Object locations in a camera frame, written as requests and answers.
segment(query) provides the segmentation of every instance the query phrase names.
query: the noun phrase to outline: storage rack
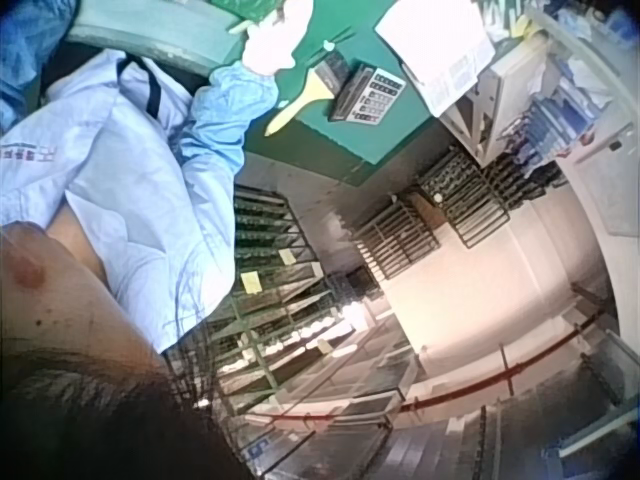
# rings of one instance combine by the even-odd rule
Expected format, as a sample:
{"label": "storage rack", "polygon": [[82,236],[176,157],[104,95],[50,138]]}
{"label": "storage rack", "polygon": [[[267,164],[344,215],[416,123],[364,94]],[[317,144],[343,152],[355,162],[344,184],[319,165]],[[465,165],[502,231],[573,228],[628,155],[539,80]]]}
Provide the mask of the storage rack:
{"label": "storage rack", "polygon": [[509,221],[504,202],[477,163],[453,147],[418,180],[430,201],[442,209],[467,248],[478,245]]}
{"label": "storage rack", "polygon": [[[237,277],[232,290],[165,352],[178,393],[193,403],[218,402],[229,416],[280,388],[286,379],[276,378],[274,364],[300,347],[293,340],[300,341],[302,328],[338,315],[334,294],[287,200],[236,186],[234,209]],[[247,293],[244,274],[259,280],[260,291]],[[267,347],[285,342],[281,352],[265,354]],[[234,364],[240,367],[229,370]],[[252,389],[259,379],[266,379],[269,388]]]}
{"label": "storage rack", "polygon": [[377,281],[393,278],[440,247],[415,208],[402,200],[358,229],[354,242]]}

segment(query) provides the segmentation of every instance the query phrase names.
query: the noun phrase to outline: black hair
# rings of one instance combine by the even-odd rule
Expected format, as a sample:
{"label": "black hair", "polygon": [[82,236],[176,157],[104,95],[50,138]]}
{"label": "black hair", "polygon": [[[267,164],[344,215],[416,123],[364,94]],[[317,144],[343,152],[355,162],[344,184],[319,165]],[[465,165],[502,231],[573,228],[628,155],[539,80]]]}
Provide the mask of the black hair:
{"label": "black hair", "polygon": [[180,402],[167,377],[112,381],[47,363],[3,377],[5,478],[255,478],[211,415]]}

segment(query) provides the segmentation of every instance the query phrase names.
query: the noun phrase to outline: yellow brush handle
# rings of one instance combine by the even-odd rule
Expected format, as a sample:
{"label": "yellow brush handle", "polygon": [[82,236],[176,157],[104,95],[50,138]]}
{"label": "yellow brush handle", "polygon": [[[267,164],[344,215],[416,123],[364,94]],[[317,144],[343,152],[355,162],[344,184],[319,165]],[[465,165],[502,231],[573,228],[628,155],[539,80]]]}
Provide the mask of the yellow brush handle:
{"label": "yellow brush handle", "polygon": [[318,74],[314,71],[310,71],[307,75],[307,81],[304,86],[304,90],[298,98],[280,110],[273,119],[267,125],[264,132],[264,136],[268,137],[273,135],[287,123],[289,123],[298,112],[311,102],[316,100],[331,100],[335,96],[331,93],[331,90],[327,88],[324,82],[320,79]]}

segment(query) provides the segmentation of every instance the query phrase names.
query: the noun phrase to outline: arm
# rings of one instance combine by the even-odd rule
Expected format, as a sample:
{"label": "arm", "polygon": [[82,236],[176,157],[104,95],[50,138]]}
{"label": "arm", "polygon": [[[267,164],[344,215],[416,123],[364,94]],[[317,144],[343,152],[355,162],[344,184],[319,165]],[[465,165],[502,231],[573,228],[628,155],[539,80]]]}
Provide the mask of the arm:
{"label": "arm", "polygon": [[277,96],[272,76],[252,73],[240,62],[220,68],[211,75],[211,86],[196,93],[178,140],[177,158],[196,218],[224,272],[233,271],[233,178],[244,164],[244,134]]}

